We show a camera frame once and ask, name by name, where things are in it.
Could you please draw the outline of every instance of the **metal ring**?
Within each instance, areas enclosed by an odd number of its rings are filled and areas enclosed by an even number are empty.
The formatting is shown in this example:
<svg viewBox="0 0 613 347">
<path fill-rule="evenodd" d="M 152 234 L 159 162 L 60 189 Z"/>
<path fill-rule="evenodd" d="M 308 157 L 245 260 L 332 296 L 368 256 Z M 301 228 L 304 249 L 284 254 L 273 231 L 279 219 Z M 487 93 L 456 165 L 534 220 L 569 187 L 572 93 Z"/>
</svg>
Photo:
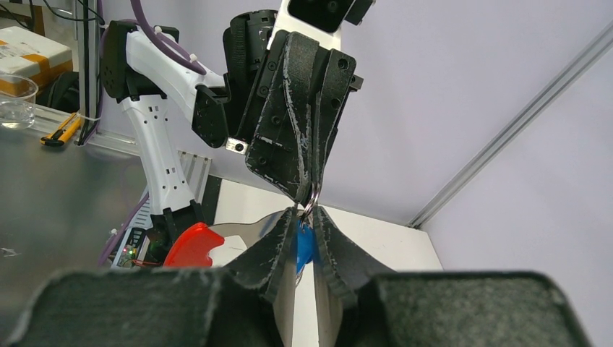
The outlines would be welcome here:
<svg viewBox="0 0 613 347">
<path fill-rule="evenodd" d="M 302 215 L 300 216 L 300 227 L 301 228 L 304 225 L 304 222 L 307 221 L 307 218 L 313 213 L 315 206 L 317 206 L 317 201 L 320 199 L 320 192 L 321 192 L 321 189 L 320 189 L 319 184 L 313 183 L 311 185 L 311 198 L 309 199 L 309 202 L 304 207 L 304 211 L 302 212 Z"/>
</svg>

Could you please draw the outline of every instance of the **plastic cup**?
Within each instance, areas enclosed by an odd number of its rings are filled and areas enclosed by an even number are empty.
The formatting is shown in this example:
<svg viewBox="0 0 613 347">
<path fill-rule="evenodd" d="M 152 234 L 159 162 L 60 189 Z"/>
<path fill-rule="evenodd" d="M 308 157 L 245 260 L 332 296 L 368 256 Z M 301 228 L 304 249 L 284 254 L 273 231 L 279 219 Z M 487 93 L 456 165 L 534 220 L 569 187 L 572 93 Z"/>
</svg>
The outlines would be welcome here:
<svg viewBox="0 0 613 347">
<path fill-rule="evenodd" d="M 0 127 L 25 129 L 34 124 L 38 86 L 31 79 L 0 74 Z"/>
</svg>

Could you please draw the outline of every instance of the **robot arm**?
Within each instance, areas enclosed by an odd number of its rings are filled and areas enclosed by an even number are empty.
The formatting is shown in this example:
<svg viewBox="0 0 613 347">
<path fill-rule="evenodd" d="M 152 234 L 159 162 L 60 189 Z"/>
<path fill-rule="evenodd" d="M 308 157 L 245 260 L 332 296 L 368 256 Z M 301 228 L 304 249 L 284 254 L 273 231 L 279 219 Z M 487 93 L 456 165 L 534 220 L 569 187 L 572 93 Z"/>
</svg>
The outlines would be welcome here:
<svg viewBox="0 0 613 347">
<path fill-rule="evenodd" d="M 166 113 L 167 98 L 207 145 L 244 154 L 251 171 L 312 207 L 347 95 L 361 84 L 353 75 L 355 59 L 338 50 L 340 24 L 361 20 L 371 4 L 282 0 L 278 12 L 239 15 L 223 36 L 223 77 L 184 68 L 133 22 L 111 22 L 107 39 L 116 44 L 106 46 L 102 81 L 140 145 L 155 229 L 147 235 L 160 250 L 155 260 L 163 260 L 181 233 L 202 221 L 168 138 L 175 118 Z M 322 10 L 326 15 L 318 14 Z M 171 27 L 156 30 L 178 40 Z"/>
</svg>

